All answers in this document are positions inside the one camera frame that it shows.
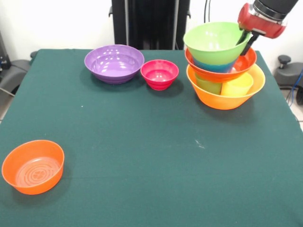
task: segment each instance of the blue cable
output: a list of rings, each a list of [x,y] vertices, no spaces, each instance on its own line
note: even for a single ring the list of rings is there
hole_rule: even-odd
[[[303,70],[301,71],[298,80],[295,82],[295,84],[293,85],[293,87],[292,87],[292,89],[291,89],[291,93],[292,93],[292,102],[291,102],[291,104],[289,105],[289,107],[291,107],[292,104],[294,103],[294,89],[297,87],[297,85],[298,85],[298,83],[300,82],[302,76],[303,76]]]

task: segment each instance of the green bowl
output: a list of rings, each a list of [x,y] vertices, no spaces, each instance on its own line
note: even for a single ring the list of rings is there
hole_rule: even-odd
[[[236,45],[242,35],[238,23],[211,22],[188,31],[184,43],[194,59],[209,65],[223,65],[235,61],[244,50],[250,35]]]
[[[195,73],[195,77],[198,87],[216,95],[221,94],[222,83],[214,83],[208,80],[201,79],[196,73]]]

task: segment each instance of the orange bowl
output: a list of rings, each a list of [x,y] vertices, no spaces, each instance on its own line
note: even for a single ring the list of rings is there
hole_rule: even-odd
[[[13,149],[2,164],[4,180],[19,192],[36,195],[53,188],[63,173],[64,152],[55,142],[34,140]]]
[[[185,58],[197,76],[201,77],[201,79],[214,83],[224,83],[232,79],[236,79],[243,73],[247,72],[256,63],[257,54],[252,48],[250,48],[244,56],[239,56],[230,73],[210,72],[197,67],[194,65],[193,56],[188,49],[185,50]]]
[[[187,78],[191,82],[199,99],[207,106],[218,110],[231,110],[239,107],[246,102],[254,94],[258,93],[265,85],[265,75],[260,67],[254,64],[248,73],[253,77],[254,84],[248,91],[247,95],[240,97],[220,96],[210,92],[207,92],[197,86],[195,71],[188,65]]]

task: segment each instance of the floor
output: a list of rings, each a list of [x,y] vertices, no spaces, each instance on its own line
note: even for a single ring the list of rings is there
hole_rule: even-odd
[[[289,93],[289,90],[281,90],[281,91],[282,91],[282,94],[284,95],[284,97],[286,98]],[[296,91],[294,92],[294,103],[291,105],[290,109],[292,110],[292,112],[296,116],[296,118],[298,119],[301,129],[303,130],[303,105],[299,106],[297,104],[297,102],[295,100],[295,95],[296,95]],[[4,102],[2,102],[0,104],[0,123],[3,120],[12,101],[13,101],[13,98],[10,96],[7,96],[4,100]]]

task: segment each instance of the blue bowl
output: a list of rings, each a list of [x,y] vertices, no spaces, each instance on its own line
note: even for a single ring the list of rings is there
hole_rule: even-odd
[[[210,71],[210,72],[219,72],[219,73],[230,72],[232,70],[233,65],[236,62],[236,60],[234,60],[233,62],[225,64],[225,65],[209,65],[209,64],[205,64],[200,61],[197,61],[195,58],[193,58],[193,60],[194,60],[194,65],[196,65],[197,67],[199,67],[203,70]]]

